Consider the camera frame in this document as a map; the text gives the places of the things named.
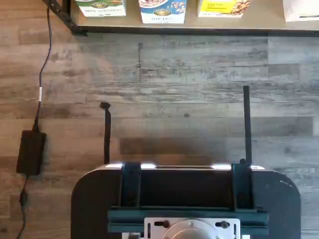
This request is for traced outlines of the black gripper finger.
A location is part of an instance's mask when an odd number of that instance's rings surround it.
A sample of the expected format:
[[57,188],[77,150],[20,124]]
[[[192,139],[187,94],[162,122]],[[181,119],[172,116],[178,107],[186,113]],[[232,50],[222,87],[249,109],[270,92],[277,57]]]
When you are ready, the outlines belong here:
[[110,135],[111,135],[111,113],[108,102],[100,102],[100,108],[104,110],[104,164],[110,162]]
[[250,115],[250,88],[243,86],[244,99],[244,127],[245,127],[245,152],[246,163],[252,164],[252,140],[251,140],[251,115]]

